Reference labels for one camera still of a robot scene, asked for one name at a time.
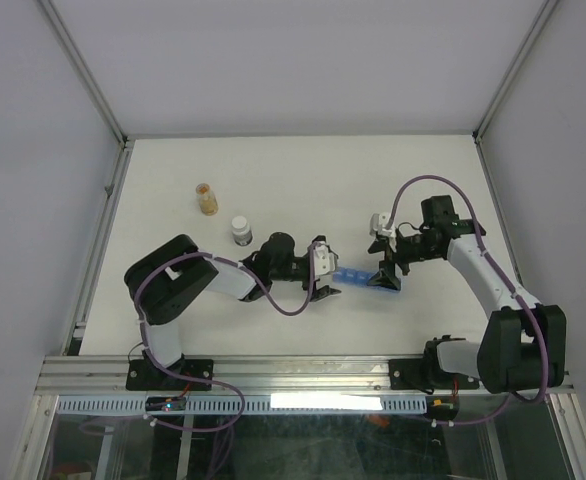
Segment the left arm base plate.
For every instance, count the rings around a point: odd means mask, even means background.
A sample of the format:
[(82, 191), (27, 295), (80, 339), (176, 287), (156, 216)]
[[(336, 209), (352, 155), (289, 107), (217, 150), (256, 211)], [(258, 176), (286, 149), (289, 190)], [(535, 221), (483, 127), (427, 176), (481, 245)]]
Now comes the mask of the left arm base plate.
[(208, 381), (213, 379), (214, 373), (212, 359), (182, 358), (168, 367), (168, 370), (173, 372), (173, 375), (156, 368), (146, 356), (142, 359), (130, 360), (125, 389), (133, 392), (182, 391), (186, 387), (189, 388), (189, 392), (212, 389), (212, 386), (208, 384)]

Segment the white cap pill bottle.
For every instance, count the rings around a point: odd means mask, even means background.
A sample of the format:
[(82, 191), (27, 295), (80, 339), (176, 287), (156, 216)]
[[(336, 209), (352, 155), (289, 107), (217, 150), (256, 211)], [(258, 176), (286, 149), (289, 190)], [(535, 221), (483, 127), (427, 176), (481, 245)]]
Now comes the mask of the white cap pill bottle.
[(253, 240), (253, 233), (247, 218), (235, 216), (231, 220), (231, 233), (238, 246), (248, 246)]

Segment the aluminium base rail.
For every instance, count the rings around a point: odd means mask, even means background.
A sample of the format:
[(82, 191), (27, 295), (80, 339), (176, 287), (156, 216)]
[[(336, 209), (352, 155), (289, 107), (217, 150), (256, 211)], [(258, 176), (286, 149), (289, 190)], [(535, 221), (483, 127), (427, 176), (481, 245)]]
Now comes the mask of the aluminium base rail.
[[(186, 373), (235, 386), (245, 395), (329, 391), (353, 394), (484, 394), (479, 381), (461, 376), (442, 389), (418, 381), (418, 355), (391, 356), (194, 356)], [(183, 382), (157, 372), (140, 355), (49, 356), (35, 392), (39, 395), (157, 393)]]

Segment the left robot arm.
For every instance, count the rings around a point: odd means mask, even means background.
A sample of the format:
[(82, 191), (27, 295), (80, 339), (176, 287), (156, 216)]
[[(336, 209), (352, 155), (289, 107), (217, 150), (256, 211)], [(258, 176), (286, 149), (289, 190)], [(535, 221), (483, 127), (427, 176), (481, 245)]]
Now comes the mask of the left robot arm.
[[(201, 293), (219, 293), (244, 303), (264, 298), (280, 314), (297, 316), (310, 303), (340, 293), (319, 284), (337, 271), (338, 259), (323, 235), (297, 256), (293, 237), (275, 232), (239, 262), (200, 250), (185, 234), (174, 237), (137, 261), (124, 276), (139, 315), (144, 355), (150, 362), (148, 377), (167, 389), (184, 376), (176, 320)], [(271, 294), (275, 282), (299, 283), (306, 293), (302, 305), (295, 310), (279, 305)]]

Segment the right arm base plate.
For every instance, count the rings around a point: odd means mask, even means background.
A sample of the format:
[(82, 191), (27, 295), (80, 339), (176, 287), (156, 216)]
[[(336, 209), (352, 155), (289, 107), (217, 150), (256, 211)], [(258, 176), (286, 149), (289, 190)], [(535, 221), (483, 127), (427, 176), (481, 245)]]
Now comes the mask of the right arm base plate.
[(460, 341), (445, 335), (426, 342), (419, 357), (392, 358), (388, 361), (388, 376), (392, 390), (417, 390), (433, 395), (436, 390), (478, 390), (479, 381), (460, 373), (445, 372), (437, 359), (440, 343)]

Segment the blue weekly pill organizer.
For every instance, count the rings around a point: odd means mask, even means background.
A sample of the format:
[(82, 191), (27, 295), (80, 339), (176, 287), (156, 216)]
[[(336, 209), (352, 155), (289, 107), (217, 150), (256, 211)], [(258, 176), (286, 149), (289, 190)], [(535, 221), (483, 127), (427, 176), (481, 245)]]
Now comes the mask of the blue weekly pill organizer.
[(381, 286), (371, 286), (368, 284), (368, 281), (373, 277), (373, 272), (368, 272), (364, 270), (358, 270), (353, 268), (338, 268), (332, 274), (332, 280), (335, 283), (350, 285), (353, 287), (361, 288), (361, 289), (368, 289), (368, 290), (375, 290), (390, 294), (399, 294), (399, 290), (393, 290)]

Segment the amber pill bottle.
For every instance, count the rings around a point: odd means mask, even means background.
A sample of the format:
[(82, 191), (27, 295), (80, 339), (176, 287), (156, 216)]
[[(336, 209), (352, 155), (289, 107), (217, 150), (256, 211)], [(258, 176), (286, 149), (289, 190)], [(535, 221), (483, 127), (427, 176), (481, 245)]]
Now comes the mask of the amber pill bottle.
[(207, 183), (197, 185), (196, 196), (200, 211), (206, 216), (215, 215), (218, 212), (217, 198)]

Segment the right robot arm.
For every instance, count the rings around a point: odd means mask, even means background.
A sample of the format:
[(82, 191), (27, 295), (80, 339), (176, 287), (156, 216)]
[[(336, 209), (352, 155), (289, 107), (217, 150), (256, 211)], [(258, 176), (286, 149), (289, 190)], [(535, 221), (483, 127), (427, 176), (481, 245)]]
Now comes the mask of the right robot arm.
[(483, 227), (463, 219), (448, 195), (421, 203), (423, 222), (405, 236), (389, 213), (370, 220), (373, 242), (381, 253), (369, 285), (399, 290), (400, 278), (414, 263), (447, 261), (466, 281), (481, 305), (487, 327), (479, 342), (444, 335), (429, 340), (416, 386), (446, 388), (456, 377), (480, 381), (492, 394), (521, 394), (560, 386), (565, 376), (567, 319), (557, 305), (545, 305), (499, 266), (483, 238)]

